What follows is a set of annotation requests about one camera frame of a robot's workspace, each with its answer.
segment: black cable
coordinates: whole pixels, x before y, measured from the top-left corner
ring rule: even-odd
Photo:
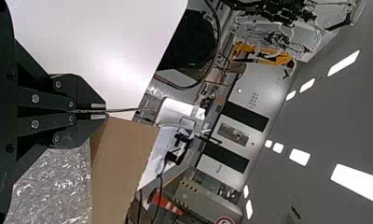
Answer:
[[[220,70],[227,70],[227,68],[220,67],[220,66],[218,66],[217,64],[215,65],[215,68],[218,68],[218,69],[220,69]]]
[[[224,57],[228,61],[228,63],[230,63],[230,59],[225,54],[219,52],[219,55],[221,55],[222,57]]]
[[[242,78],[242,76],[244,76],[244,73],[241,73],[237,76],[237,79],[236,79],[236,82],[240,80],[240,78]]]
[[[134,115],[134,116],[135,116],[136,118],[138,118],[138,119],[143,119],[143,120],[145,120],[146,122],[150,122],[150,123],[153,123],[153,124],[159,126],[159,125],[158,125],[154,120],[152,120],[152,119],[143,118],[143,117],[138,116],[138,115]]]
[[[341,27],[343,27],[343,26],[346,26],[346,25],[350,25],[350,24],[352,24],[351,17],[352,17],[352,12],[350,11],[349,13],[347,13],[347,16],[346,16],[346,18],[344,19],[344,21],[342,21],[342,22],[340,22],[340,23],[338,23],[338,24],[335,24],[335,25],[333,25],[333,26],[331,26],[331,27],[328,27],[328,28],[326,28],[326,30],[327,30],[327,31],[334,31],[334,30],[336,30],[336,29],[338,29],[338,28],[341,28]]]
[[[140,193],[140,202],[138,204],[138,214],[137,214],[137,223],[136,224],[140,224],[141,210],[143,208],[143,189],[140,189],[139,193]]]
[[[125,224],[129,224],[129,211],[131,209],[129,208],[128,211],[126,212],[126,217],[125,217]]]
[[[179,151],[179,150],[181,150],[181,148],[178,148],[178,149],[176,149],[176,150],[174,150],[174,151],[171,151],[171,153],[177,152],[177,151]]]
[[[175,219],[172,221],[172,224],[177,223],[178,215],[175,217]]]
[[[192,89],[192,88],[195,88],[195,87],[199,86],[201,84],[201,82],[203,82],[210,75],[211,71],[213,70],[215,60],[219,55],[219,46],[221,44],[221,34],[222,34],[221,22],[219,20],[218,14],[216,13],[215,9],[209,3],[209,0],[203,0],[203,1],[207,5],[207,7],[213,12],[213,16],[214,16],[215,23],[216,23],[216,32],[217,32],[217,41],[216,41],[216,45],[215,45],[215,48],[214,48],[214,57],[212,58],[210,66],[207,69],[206,73],[197,82],[195,82],[194,84],[189,85],[189,86],[179,86],[179,85],[169,81],[168,79],[166,79],[164,77],[161,77],[161,76],[156,75],[156,74],[154,75],[154,79],[156,79],[157,81],[162,82],[164,84],[167,84],[167,85],[169,85],[169,86],[171,86],[171,87],[173,87],[173,88],[175,88],[179,91],[186,91],[186,90],[189,90],[189,89]]]
[[[160,180],[160,187],[159,187],[159,201],[158,201],[158,205],[157,205],[157,210],[155,211],[155,215],[154,215],[154,218],[152,219],[152,222],[151,224],[154,224],[155,220],[157,219],[157,216],[158,216],[158,212],[159,212],[159,208],[160,208],[160,202],[161,202],[161,194],[162,194],[162,190],[163,190],[163,178],[162,178],[162,175],[163,175],[163,172],[166,168],[166,161],[163,161],[164,165],[163,165],[163,168],[162,168],[162,171],[160,172],[160,174],[158,174],[157,178],[159,178]]]

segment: black panel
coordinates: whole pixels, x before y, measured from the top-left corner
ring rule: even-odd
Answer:
[[[207,142],[206,147],[204,148],[203,154],[216,160],[224,165],[244,174],[245,169],[247,168],[249,160],[245,159],[238,154],[227,150],[224,147],[216,145],[212,142]]]
[[[265,131],[266,125],[268,125],[269,118],[257,114],[254,111],[245,109],[239,105],[235,105],[232,102],[227,102],[222,110],[222,114],[235,119],[240,123],[250,126],[253,129],[257,129],[262,132]]]

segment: wire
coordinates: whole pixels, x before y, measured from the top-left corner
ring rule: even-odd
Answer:
[[[214,57],[212,58],[211,63],[209,65],[209,68],[207,69],[206,73],[197,82],[195,82],[194,84],[189,85],[189,86],[179,86],[179,85],[169,81],[168,79],[166,79],[164,77],[161,77],[157,74],[154,75],[154,79],[156,79],[157,81],[162,82],[164,84],[167,84],[167,85],[169,85],[169,86],[171,86],[171,87],[173,87],[173,88],[175,88],[179,91],[186,91],[186,90],[189,90],[189,89],[192,89],[192,88],[195,88],[195,87],[199,86],[201,84],[201,82],[203,82],[210,75],[211,71],[213,70],[215,60],[218,58],[218,55],[219,55],[219,48],[220,48],[220,45],[221,45],[221,34],[222,34],[221,22],[219,20],[218,14],[216,13],[215,9],[209,3],[209,0],[203,0],[203,1],[206,3],[207,7],[213,12],[213,16],[214,16],[215,23],[216,23],[216,32],[217,32],[217,41],[216,41],[216,45],[215,45],[215,48],[214,48]]]
[[[160,205],[160,202],[161,202],[161,194],[162,194],[162,190],[163,190],[163,178],[162,178],[162,175],[163,175],[163,172],[166,168],[166,161],[163,161],[163,168],[162,168],[162,171],[160,172],[160,174],[158,174],[157,178],[159,178],[160,180],[160,187],[159,187],[159,201],[158,201],[158,206],[157,206],[157,210],[155,211],[155,215],[154,215],[154,218],[152,219],[152,222],[151,224],[154,224],[155,220],[157,219],[157,216],[158,216],[158,212],[159,212],[159,205]]]
[[[177,223],[178,216],[175,217],[175,219],[172,221],[172,224]]]
[[[230,59],[225,54],[219,52],[219,55],[221,55],[222,57],[224,57],[228,61],[228,63],[230,63]]]
[[[153,123],[153,124],[155,124],[156,126],[158,126],[158,124],[154,121],[154,120],[152,120],[152,119],[147,119],[147,118],[143,118],[143,117],[141,117],[141,116],[138,116],[138,115],[134,115],[136,118],[138,118],[138,119],[143,119],[143,120],[145,120],[146,122],[150,122],[150,123]]]
[[[217,64],[215,65],[215,68],[220,69],[220,70],[227,70],[227,68],[220,67]]]
[[[138,204],[138,214],[137,214],[137,224],[140,224],[141,210],[143,208],[143,190],[139,190],[140,193],[140,202]]]
[[[230,86],[228,84],[223,84],[223,83],[218,83],[218,82],[212,82],[212,81],[207,81],[207,80],[204,80],[204,82],[207,82],[207,83],[210,83],[210,84],[214,84],[214,85],[218,85],[218,86],[224,86],[224,87]]]
[[[174,151],[171,151],[171,153],[177,152],[177,151],[179,151],[179,150],[181,150],[181,148],[178,148],[178,149],[176,149],[176,150],[174,150]]]
[[[344,6],[344,5],[348,5],[349,3],[348,2],[324,2],[324,3],[317,3],[315,2],[314,3],[316,6]]]
[[[240,78],[242,78],[242,76],[244,76],[244,73],[241,73],[237,76],[237,79],[236,79],[236,82],[240,80]]]
[[[128,209],[128,212],[126,212],[126,217],[125,217],[125,224],[129,224],[129,211],[130,211],[131,209],[129,208]]]
[[[103,109],[103,110],[71,110],[71,113],[76,114],[90,114],[90,113],[121,113],[121,112],[130,112],[130,111],[154,111],[154,107],[140,107],[140,108],[125,108],[125,109]]]

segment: orange component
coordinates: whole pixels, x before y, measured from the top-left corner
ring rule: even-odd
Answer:
[[[264,54],[275,54],[277,53],[277,49],[271,49],[271,48],[259,48],[260,52]],[[242,52],[249,52],[249,53],[255,53],[256,46],[254,45],[247,45],[243,44],[242,42],[236,43],[234,47],[233,54],[231,55],[231,59],[233,60],[234,57],[238,57]],[[270,64],[270,65],[284,65],[288,64],[292,61],[292,56],[288,52],[281,52],[279,55],[277,55],[275,58],[267,59],[267,60],[257,60],[258,63],[264,63],[264,64]]]
[[[154,198],[152,199],[152,203],[156,204],[156,205],[159,204],[159,193],[158,192],[155,194]],[[163,197],[163,196],[160,198],[159,207],[164,208],[166,210],[169,210],[169,211],[175,213],[178,216],[183,215],[183,211],[181,211],[181,209],[179,209],[174,204],[169,202],[169,200],[167,198]]]

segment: warning sign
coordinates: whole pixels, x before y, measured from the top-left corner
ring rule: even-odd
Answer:
[[[235,222],[230,217],[221,217],[215,222],[215,224],[235,224]]]

